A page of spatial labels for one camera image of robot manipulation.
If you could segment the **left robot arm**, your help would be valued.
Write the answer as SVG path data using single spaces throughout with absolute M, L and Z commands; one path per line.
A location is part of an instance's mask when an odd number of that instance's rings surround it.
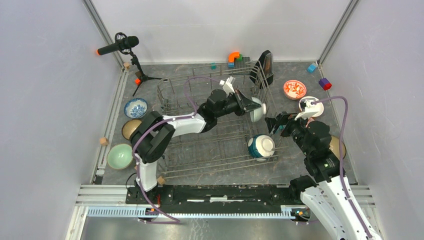
M 163 156 L 174 137 L 201 134 L 214 128 L 218 119 L 234 113 L 243 116 L 258 113 L 262 118 L 267 106 L 256 97 L 246 97 L 240 90 L 227 93 L 222 89 L 211 92 L 206 101 L 194 112 L 185 115 L 161 115 L 150 112 L 130 136 L 132 156 L 136 161 L 135 184 L 140 189 L 138 197 L 145 204 L 157 198 L 157 161 Z

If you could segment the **white bowl orange pattern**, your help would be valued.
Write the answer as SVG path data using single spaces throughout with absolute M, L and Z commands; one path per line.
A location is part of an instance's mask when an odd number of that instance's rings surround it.
M 298 80 L 288 80 L 283 85 L 284 95 L 290 100 L 299 100 L 307 93 L 306 86 Z

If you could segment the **pale green bowl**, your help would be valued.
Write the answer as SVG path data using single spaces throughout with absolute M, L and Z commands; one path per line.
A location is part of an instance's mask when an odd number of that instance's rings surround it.
M 115 145 L 107 154 L 107 164 L 115 170 L 127 168 L 133 161 L 132 150 L 132 147 L 126 143 Z

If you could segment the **dark brown banded bowl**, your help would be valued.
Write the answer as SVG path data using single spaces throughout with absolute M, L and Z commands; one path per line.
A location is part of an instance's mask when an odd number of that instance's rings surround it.
M 131 119 L 127 121 L 121 129 L 121 134 L 124 139 L 129 140 L 133 132 L 139 127 L 141 123 L 142 120 L 140 119 Z

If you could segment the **pink brown flower bowl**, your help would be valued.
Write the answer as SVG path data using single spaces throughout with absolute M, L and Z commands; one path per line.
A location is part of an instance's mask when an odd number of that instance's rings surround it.
M 341 159 L 341 153 L 343 158 L 345 158 L 347 154 L 346 145 L 343 142 L 341 142 L 341 148 L 340 148 L 340 139 L 336 137 L 335 135 L 331 135 L 329 150 L 337 157 L 338 160 Z

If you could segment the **light green ribbed bowl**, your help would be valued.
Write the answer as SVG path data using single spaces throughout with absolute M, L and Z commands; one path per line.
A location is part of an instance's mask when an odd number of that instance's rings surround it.
M 259 108 L 254 109 L 249 113 L 251 122 L 255 123 L 258 122 L 267 113 L 267 106 L 265 103 L 262 103 L 262 101 L 256 97 L 252 97 L 251 99 L 253 102 L 260 105 Z

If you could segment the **white blue rimmed bowl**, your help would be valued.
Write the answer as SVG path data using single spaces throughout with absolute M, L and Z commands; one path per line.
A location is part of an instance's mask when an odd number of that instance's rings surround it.
M 147 113 L 148 107 L 148 102 L 138 97 L 129 100 L 124 105 L 123 112 L 128 118 L 140 119 Z

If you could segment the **blue white patterned bowl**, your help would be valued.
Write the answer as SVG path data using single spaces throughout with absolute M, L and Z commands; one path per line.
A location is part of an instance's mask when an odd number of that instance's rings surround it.
M 309 126 L 309 124 L 310 123 L 312 123 L 312 122 L 314 122 L 315 121 L 315 119 L 313 118 L 313 117 L 309 117 L 308 118 L 308 121 L 307 121 L 307 123 L 306 123 L 306 127 L 308 127 Z

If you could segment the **grey wire dish rack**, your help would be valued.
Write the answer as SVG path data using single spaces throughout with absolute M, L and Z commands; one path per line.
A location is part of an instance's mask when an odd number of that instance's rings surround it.
M 157 85 L 155 110 L 167 116 L 189 114 L 205 103 L 219 81 L 235 77 L 235 87 L 246 97 L 255 97 L 266 104 L 266 117 L 276 112 L 270 86 L 259 89 L 250 79 L 257 61 L 247 67 L 207 71 L 205 66 L 193 68 L 192 74 L 168 78 Z M 234 113 L 219 117 L 217 125 L 205 133 L 190 133 L 174 137 L 159 160 L 157 171 L 170 181 L 185 177 L 226 174 L 248 168 L 266 172 L 278 161 L 274 153 L 266 161 L 256 161 L 248 152 L 247 142 L 258 134 L 267 134 L 266 122 L 251 122 L 250 114 Z

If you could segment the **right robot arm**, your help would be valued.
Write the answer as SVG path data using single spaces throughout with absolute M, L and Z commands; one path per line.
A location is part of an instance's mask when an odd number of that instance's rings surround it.
M 308 175 L 290 181 L 289 199 L 306 205 L 334 240 L 380 240 L 353 194 L 342 158 L 330 150 L 330 127 L 286 112 L 265 122 L 273 134 L 283 127 L 280 136 L 292 138 L 305 155 Z

